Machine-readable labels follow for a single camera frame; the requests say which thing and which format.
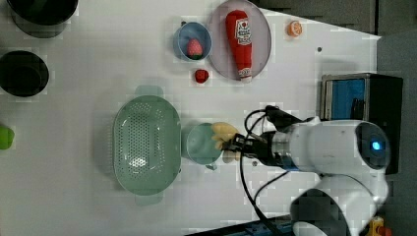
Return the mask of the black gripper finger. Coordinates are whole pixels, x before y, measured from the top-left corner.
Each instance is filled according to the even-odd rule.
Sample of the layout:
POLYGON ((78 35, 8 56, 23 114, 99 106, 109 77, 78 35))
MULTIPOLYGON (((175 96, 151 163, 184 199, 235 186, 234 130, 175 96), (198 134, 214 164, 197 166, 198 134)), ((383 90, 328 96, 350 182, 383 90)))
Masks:
POLYGON ((241 158, 241 151, 240 150, 227 149, 223 152, 223 156, 225 158, 230 158, 230 159, 240 159, 241 158))
POLYGON ((236 134, 231 140, 226 142, 225 144, 228 147, 242 147, 245 143, 245 137, 241 134, 236 134))

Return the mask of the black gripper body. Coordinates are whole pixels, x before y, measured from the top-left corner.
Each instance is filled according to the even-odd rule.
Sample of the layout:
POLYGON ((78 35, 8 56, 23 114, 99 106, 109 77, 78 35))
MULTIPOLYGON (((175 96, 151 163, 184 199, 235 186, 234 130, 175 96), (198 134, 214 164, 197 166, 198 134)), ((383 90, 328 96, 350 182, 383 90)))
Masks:
POLYGON ((243 152, 246 157, 255 158, 266 166, 278 166, 279 163, 271 151, 271 143, 274 131, 265 132, 261 137, 266 142, 261 142, 255 139, 249 139, 243 147, 243 152))

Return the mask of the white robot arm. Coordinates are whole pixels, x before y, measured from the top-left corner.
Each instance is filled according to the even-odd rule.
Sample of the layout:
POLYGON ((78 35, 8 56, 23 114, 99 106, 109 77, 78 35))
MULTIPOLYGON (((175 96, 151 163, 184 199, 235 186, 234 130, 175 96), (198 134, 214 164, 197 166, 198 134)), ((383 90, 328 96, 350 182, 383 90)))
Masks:
POLYGON ((296 120, 249 141, 237 134, 221 148, 320 176, 291 203, 294 236, 360 236, 387 199, 389 141, 368 121, 296 120))

